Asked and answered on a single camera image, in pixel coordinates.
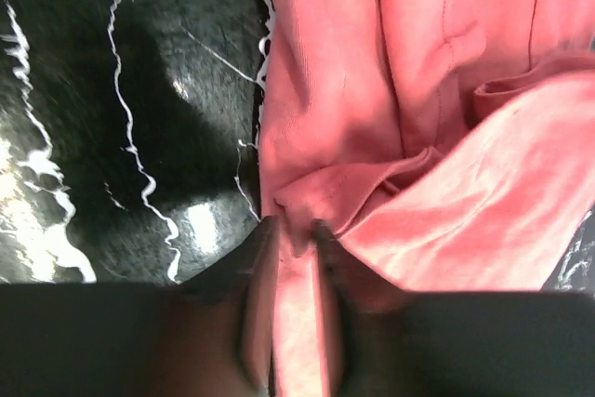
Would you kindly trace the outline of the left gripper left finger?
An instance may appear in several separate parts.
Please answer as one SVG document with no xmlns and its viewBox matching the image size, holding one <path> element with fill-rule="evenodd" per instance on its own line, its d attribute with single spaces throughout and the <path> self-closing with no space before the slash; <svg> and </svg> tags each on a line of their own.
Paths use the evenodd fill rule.
<svg viewBox="0 0 595 397">
<path fill-rule="evenodd" d="M 264 396 L 278 223 L 180 285 L 1 288 L 5 396 Z"/>
</svg>

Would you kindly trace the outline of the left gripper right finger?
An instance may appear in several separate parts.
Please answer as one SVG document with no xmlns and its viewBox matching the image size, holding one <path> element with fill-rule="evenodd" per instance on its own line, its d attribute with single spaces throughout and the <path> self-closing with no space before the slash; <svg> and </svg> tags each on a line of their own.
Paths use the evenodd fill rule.
<svg viewBox="0 0 595 397">
<path fill-rule="evenodd" d="M 594 300 L 566 292 L 415 292 L 320 220 L 325 362 L 334 396 L 590 396 Z"/>
</svg>

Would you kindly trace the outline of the salmon pink t-shirt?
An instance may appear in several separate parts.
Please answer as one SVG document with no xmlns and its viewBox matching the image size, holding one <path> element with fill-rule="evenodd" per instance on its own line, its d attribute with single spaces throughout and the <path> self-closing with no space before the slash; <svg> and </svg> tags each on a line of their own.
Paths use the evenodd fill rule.
<svg viewBox="0 0 595 397">
<path fill-rule="evenodd" d="M 272 0 L 259 168 L 281 396 L 327 396 L 326 221 L 393 285 L 537 290 L 594 201 L 594 0 Z"/>
</svg>

